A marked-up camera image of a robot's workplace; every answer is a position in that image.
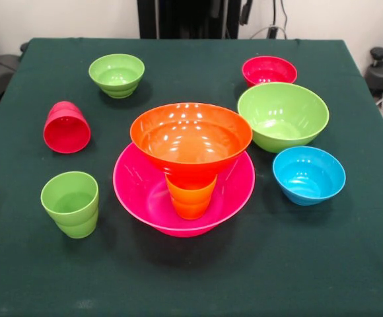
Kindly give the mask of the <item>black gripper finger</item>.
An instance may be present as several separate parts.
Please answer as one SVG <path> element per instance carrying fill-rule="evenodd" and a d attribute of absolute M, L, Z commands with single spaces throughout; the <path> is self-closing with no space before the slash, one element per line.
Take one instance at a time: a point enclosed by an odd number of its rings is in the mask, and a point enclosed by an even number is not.
<path fill-rule="evenodd" d="M 253 0 L 245 0 L 240 13 L 240 25 L 247 25 L 252 9 Z"/>

